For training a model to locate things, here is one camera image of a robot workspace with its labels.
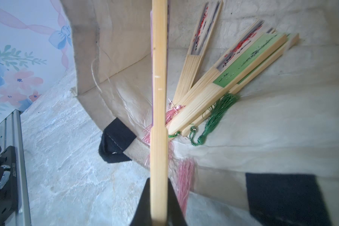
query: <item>stitching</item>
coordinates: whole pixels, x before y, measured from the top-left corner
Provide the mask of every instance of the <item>stitching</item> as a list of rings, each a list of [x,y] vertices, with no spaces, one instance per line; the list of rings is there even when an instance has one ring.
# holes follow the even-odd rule
[[[123,149],[113,140],[113,138],[111,138],[111,136],[109,136],[107,132],[105,134],[107,134],[107,136],[117,145],[117,147],[123,151]]]

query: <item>green cord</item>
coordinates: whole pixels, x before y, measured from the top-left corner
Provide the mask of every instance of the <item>green cord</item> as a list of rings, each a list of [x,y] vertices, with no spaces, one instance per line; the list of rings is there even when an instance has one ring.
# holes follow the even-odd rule
[[[175,134],[173,135],[168,135],[168,138],[172,138],[172,137],[176,137],[181,133],[181,131],[177,131]]]
[[[233,95],[231,93],[226,93],[223,97],[218,99],[213,105],[213,107],[211,106],[209,108],[211,115],[209,116],[206,122],[205,130],[197,139],[197,143],[193,141],[194,136],[196,135],[197,129],[194,126],[190,128],[191,132],[190,132],[189,138],[191,140],[191,144],[193,146],[204,144],[206,141],[207,135],[210,134],[216,128],[216,126],[220,123],[223,115],[226,113],[226,111],[239,99],[240,97],[238,95]]]

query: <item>pink flower print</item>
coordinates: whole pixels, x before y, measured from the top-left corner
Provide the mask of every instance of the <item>pink flower print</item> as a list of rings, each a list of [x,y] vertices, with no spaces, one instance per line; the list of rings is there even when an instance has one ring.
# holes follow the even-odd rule
[[[31,91],[30,86],[38,86],[43,83],[43,79],[39,77],[32,77],[34,72],[26,69],[21,69],[16,73],[7,72],[4,79],[8,84],[9,90],[15,90],[18,87],[22,90]]]
[[[9,89],[0,89],[0,103],[9,102],[13,106],[20,106],[19,101],[23,101],[26,99],[26,96],[21,94],[17,90],[9,90]]]
[[[38,94],[38,92],[36,90],[34,90],[33,95],[30,95],[29,98],[31,99],[32,102],[36,101],[39,97],[41,96],[41,94]]]

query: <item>beige canvas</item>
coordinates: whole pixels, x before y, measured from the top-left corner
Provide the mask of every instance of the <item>beige canvas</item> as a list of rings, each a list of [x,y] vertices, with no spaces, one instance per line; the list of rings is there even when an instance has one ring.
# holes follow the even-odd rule
[[[171,0],[169,99],[203,2]],[[138,136],[125,153],[143,165],[151,1],[62,3],[73,30],[78,99],[100,129],[118,117]],[[315,174],[325,199],[339,200],[339,186],[329,186],[339,183],[339,1],[225,0],[197,79],[259,17],[301,40],[239,93],[205,145],[174,139],[175,156],[196,160],[194,192],[244,209],[246,172]],[[339,211],[331,215],[339,225]]]

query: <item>bamboo stick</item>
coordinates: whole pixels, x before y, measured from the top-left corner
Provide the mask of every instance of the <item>bamboo stick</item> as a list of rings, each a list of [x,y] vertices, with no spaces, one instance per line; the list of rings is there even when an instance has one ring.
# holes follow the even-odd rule
[[[213,82],[223,71],[235,62],[243,52],[245,52],[252,43],[261,37],[263,33],[270,33],[272,28],[263,20],[256,21],[239,40],[230,47],[222,57],[193,85],[177,103],[187,105],[194,100],[196,96],[211,82]]]
[[[271,44],[267,41],[267,38],[270,38],[273,35],[273,40]],[[262,45],[259,41],[265,40],[266,44]],[[226,69],[213,83],[208,84],[206,87],[203,88],[201,92],[197,94],[196,97],[193,97],[193,101],[191,101],[187,106],[176,115],[172,121],[167,125],[168,133],[174,134],[177,131],[182,131],[187,127],[191,122],[193,122],[196,118],[198,118],[206,109],[208,109],[211,105],[215,103],[217,99],[222,97],[227,91],[229,91],[235,84],[237,84],[242,78],[244,78],[248,73],[250,73],[254,68],[256,68],[259,64],[262,63],[267,57],[269,57],[273,52],[275,52],[282,44],[286,41],[286,35],[283,34],[267,34],[264,36],[264,39],[259,39],[258,42],[255,42],[253,45],[254,48],[258,49],[260,46],[257,47],[258,44],[262,45],[260,49],[262,49],[262,53],[258,50],[253,51],[253,48],[250,48],[249,51],[246,51],[246,55],[243,55],[239,58],[240,65],[247,65],[245,69],[241,67],[237,70],[241,71],[238,75],[234,78],[231,78],[231,81],[224,85],[226,79],[234,75],[235,72],[230,71],[227,72],[228,69],[232,69],[229,67]]]
[[[299,34],[290,34],[288,35],[287,42],[283,44],[280,48],[278,48],[273,54],[271,54],[264,62],[262,62],[257,68],[255,68],[252,72],[250,72],[243,81],[240,81],[238,84],[234,85],[229,93],[236,94],[238,93],[246,84],[248,84],[251,80],[253,80],[258,74],[260,74],[263,70],[265,70],[270,64],[272,64],[276,59],[278,59],[285,50],[291,48],[295,43],[299,40]],[[197,119],[195,119],[191,124],[189,124],[186,128],[181,131],[182,136],[188,136],[191,132],[190,128],[192,126],[199,126],[203,121],[205,121],[211,112],[207,109],[204,113],[202,113]]]
[[[166,225],[168,195],[168,132],[165,126],[167,82],[167,0],[152,0],[153,127],[151,130],[150,206],[152,224]]]
[[[172,100],[175,105],[192,87],[217,22],[221,6],[222,1],[215,1],[206,2],[202,7],[177,84],[175,96]]]

